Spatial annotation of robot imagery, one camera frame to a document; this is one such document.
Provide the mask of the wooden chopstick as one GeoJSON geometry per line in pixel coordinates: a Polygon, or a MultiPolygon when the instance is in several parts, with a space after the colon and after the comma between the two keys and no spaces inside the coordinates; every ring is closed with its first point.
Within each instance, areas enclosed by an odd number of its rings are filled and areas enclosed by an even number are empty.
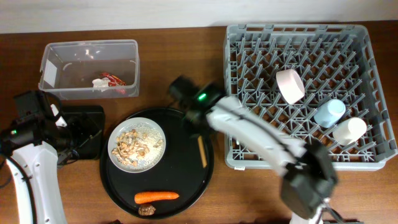
{"type": "Polygon", "coordinates": [[[202,136],[199,136],[197,138],[197,141],[198,141],[198,147],[200,150],[201,163],[202,163],[203,168],[205,168],[208,165],[208,163],[207,163],[207,159],[206,159],[206,155],[205,155],[205,147],[204,147],[202,136]]]}

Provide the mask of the cream white cup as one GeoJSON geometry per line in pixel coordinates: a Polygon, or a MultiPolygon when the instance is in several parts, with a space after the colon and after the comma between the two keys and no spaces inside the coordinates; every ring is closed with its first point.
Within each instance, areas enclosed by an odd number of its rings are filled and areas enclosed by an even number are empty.
{"type": "Polygon", "coordinates": [[[357,141],[366,130],[366,123],[361,118],[354,117],[340,123],[332,134],[337,143],[346,146],[357,141]]]}

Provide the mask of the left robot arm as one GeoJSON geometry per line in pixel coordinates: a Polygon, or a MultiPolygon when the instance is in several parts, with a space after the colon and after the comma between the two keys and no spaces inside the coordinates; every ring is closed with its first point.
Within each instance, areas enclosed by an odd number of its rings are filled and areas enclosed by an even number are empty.
{"type": "Polygon", "coordinates": [[[14,97],[18,118],[1,132],[1,155],[14,181],[20,223],[66,223],[58,186],[59,168],[98,159],[104,110],[66,106],[51,93],[27,91],[14,97]]]}

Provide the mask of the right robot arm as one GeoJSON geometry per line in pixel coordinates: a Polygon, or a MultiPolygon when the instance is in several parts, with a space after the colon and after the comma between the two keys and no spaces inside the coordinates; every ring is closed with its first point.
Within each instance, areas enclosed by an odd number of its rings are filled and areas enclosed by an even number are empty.
{"type": "Polygon", "coordinates": [[[321,223],[323,212],[343,222],[329,204],[338,176],[322,143],[308,144],[279,131],[212,83],[199,88],[180,76],[169,94],[189,122],[232,136],[270,164],[282,179],[280,197],[292,211],[291,223],[321,223]]]}

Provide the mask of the red snack wrapper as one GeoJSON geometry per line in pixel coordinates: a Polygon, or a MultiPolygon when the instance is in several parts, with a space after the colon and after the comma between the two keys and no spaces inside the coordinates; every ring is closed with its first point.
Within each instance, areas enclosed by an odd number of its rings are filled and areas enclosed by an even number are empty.
{"type": "Polygon", "coordinates": [[[109,87],[117,87],[117,86],[126,86],[126,83],[124,81],[122,81],[120,78],[118,78],[115,75],[112,75],[110,73],[101,73],[100,74],[101,78],[109,78],[110,79],[110,83],[109,83],[109,87]]]}

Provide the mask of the blue cup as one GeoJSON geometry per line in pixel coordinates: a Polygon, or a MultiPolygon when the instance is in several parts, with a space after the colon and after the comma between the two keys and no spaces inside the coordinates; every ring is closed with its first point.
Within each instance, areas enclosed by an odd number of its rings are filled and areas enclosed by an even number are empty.
{"type": "Polygon", "coordinates": [[[332,99],[318,107],[314,120],[319,126],[330,128],[338,122],[345,111],[346,106],[341,100],[332,99]]]}

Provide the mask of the pink bowl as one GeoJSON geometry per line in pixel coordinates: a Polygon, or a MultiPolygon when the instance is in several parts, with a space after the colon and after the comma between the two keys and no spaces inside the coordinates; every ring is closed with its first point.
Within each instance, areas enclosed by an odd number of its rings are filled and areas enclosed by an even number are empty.
{"type": "Polygon", "coordinates": [[[303,81],[294,69],[279,71],[275,77],[277,86],[288,104],[292,105],[304,97],[303,81]]]}

